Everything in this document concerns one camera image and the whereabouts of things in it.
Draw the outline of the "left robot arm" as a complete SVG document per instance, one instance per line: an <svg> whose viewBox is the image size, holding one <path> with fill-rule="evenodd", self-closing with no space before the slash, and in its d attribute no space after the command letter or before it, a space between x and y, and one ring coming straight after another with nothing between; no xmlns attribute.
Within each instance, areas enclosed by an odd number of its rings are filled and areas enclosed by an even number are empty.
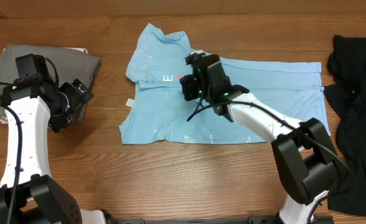
<svg viewBox="0 0 366 224"><path fill-rule="evenodd" d="M72 125L93 94L78 79L59 84L49 59L16 58L19 77L4 83L0 107L8 123L7 161L0 183L0 223L105 223L100 210L81 209L53 180L47 131Z"/></svg>

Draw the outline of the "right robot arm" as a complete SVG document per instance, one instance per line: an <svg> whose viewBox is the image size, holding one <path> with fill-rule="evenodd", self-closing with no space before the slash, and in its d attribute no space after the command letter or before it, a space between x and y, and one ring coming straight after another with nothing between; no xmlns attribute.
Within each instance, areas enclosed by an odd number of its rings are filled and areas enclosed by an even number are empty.
<svg viewBox="0 0 366 224"><path fill-rule="evenodd" d="M307 121L281 114L241 85L233 85L221 59L197 50L185 58L193 69L180 79L185 100L206 100L208 107L232 123L245 126L272 147L280 182L287 193L275 215L251 216L247 223L334 223L316 209L348 173L326 128L316 118Z"/></svg>

